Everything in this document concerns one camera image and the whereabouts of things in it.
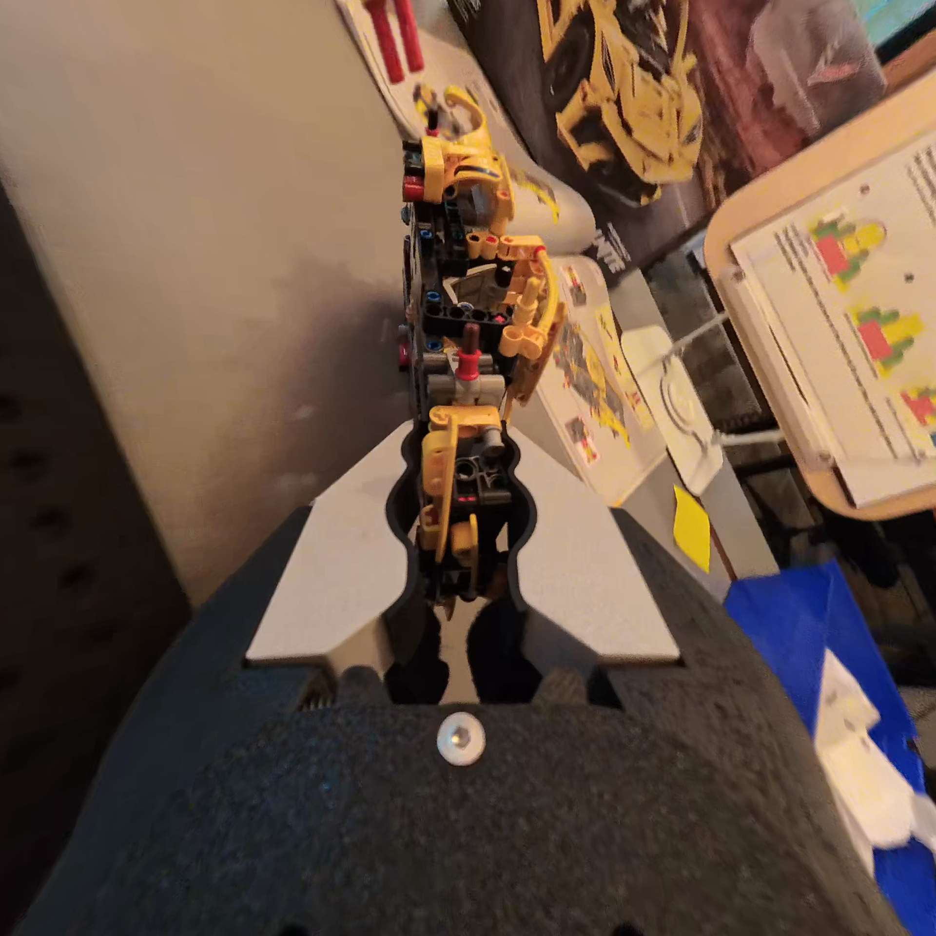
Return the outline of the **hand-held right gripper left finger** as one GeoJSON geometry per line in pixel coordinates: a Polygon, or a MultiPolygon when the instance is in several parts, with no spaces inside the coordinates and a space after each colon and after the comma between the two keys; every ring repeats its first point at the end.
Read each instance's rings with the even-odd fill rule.
{"type": "Polygon", "coordinates": [[[420,439],[402,424],[311,504],[244,661],[368,666],[395,701],[437,704],[449,683],[414,539],[420,439]]]}

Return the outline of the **toy car set box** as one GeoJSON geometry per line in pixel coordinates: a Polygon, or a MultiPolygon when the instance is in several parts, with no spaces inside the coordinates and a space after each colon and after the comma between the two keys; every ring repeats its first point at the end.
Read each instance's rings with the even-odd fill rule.
{"type": "Polygon", "coordinates": [[[532,158],[582,195],[610,284],[881,100],[853,2],[451,1],[532,158]]]}

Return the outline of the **printed instruction sheet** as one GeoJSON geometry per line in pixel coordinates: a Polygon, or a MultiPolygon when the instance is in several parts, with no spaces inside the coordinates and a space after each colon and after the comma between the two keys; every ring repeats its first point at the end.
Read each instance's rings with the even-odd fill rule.
{"type": "Polygon", "coordinates": [[[935,480],[935,135],[730,242],[790,439],[871,507],[935,480]]]}

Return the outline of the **yellow brick toy car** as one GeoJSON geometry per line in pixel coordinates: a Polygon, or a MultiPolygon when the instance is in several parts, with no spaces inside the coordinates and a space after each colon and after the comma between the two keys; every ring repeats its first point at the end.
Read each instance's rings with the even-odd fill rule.
{"type": "Polygon", "coordinates": [[[404,143],[404,326],[419,443],[415,545],[426,599],[450,618],[489,591],[514,509],[510,415],[566,322],[540,237],[511,233],[516,199],[484,111],[457,85],[421,102],[404,143]]]}

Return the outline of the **black perforated chair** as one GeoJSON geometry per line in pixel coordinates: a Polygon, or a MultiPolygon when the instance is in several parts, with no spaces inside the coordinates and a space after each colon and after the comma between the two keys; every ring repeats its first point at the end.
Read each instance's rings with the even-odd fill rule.
{"type": "Polygon", "coordinates": [[[2,934],[66,847],[119,722],[189,614],[2,191],[2,934]]]}

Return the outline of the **blue plastic bin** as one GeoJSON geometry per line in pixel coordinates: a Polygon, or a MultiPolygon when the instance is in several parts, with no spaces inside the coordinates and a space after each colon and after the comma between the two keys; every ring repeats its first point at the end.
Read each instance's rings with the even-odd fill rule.
{"type": "MultiPolygon", "coordinates": [[[[934,803],[925,782],[925,762],[917,751],[917,725],[835,562],[740,580],[732,586],[724,605],[778,677],[806,726],[816,756],[813,735],[823,661],[829,649],[880,713],[881,721],[870,730],[872,740],[912,789],[928,795],[934,803]]],[[[821,764],[820,769],[825,779],[821,764]]],[[[859,859],[834,800],[833,805],[833,814],[859,859]]],[[[904,928],[910,934],[933,935],[934,853],[911,840],[895,850],[876,850],[873,856],[874,876],[859,859],[860,865],[887,898],[904,928]]]]}

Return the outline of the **instruction sheet on stand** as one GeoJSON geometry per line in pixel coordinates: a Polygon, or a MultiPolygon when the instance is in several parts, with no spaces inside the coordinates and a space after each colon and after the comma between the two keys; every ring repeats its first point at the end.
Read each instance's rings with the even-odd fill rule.
{"type": "Polygon", "coordinates": [[[701,494],[722,467],[722,453],[729,447],[755,442],[785,443],[806,484],[824,507],[843,516],[883,521],[934,510],[934,484],[917,492],[885,500],[871,507],[851,506],[837,475],[828,470],[814,470],[804,460],[790,439],[791,396],[782,395],[769,385],[766,356],[755,346],[753,328],[745,322],[741,299],[740,276],[729,249],[731,240],[750,228],[808,199],[845,175],[860,170],[886,155],[928,128],[935,128],[934,70],[907,85],[883,103],[863,114],[803,153],[750,183],[733,195],[712,218],[704,241],[707,270],[723,305],[723,313],[705,326],[673,342],[661,328],[644,327],[625,331],[622,352],[649,405],[657,427],[683,485],[692,494],[701,494]],[[749,436],[738,430],[717,430],[700,403],[686,369],[678,361],[685,346],[713,327],[730,324],[766,397],[777,429],[755,432],[749,436]]]}

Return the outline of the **yellow paper note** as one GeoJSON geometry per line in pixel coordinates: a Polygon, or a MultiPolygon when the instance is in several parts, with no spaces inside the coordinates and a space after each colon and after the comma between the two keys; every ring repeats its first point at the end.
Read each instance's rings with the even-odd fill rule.
{"type": "Polygon", "coordinates": [[[684,488],[674,485],[673,492],[674,543],[695,567],[708,574],[711,563],[711,527],[708,513],[684,488]]]}

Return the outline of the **crumpled white paper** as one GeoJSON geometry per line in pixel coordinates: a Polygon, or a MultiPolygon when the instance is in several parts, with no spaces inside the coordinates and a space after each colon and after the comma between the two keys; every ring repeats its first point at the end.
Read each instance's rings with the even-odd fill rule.
{"type": "Polygon", "coordinates": [[[911,840],[935,852],[935,806],[870,737],[881,721],[856,678],[827,649],[813,743],[849,839],[870,876],[874,852],[911,840]]]}

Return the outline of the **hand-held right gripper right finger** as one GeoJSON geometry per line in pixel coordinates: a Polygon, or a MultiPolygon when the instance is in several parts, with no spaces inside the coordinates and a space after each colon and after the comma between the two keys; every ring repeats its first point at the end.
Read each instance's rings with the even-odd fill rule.
{"type": "Polygon", "coordinates": [[[466,652],[481,704],[620,704],[611,672],[678,663],[681,652],[618,514],[518,431],[509,479],[519,513],[466,652]],[[547,688],[550,682],[560,687],[547,688]]]}

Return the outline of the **open instruction booklet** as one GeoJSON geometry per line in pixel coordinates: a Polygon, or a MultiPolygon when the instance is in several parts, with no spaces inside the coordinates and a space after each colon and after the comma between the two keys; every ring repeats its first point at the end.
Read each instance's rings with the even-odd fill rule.
{"type": "Polygon", "coordinates": [[[443,137],[471,129],[469,112],[444,101],[450,85],[465,91],[486,118],[494,149],[506,158],[516,199],[508,232],[544,240],[567,305],[567,322],[546,372],[532,402],[514,408],[512,425],[579,475],[608,506],[620,507],[667,453],[622,356],[605,276],[584,253],[597,231],[591,209],[527,153],[443,2],[429,2],[428,27],[419,30],[424,69],[397,84],[388,78],[365,6],[336,5],[405,137],[422,136],[429,107],[439,111],[443,137]]]}

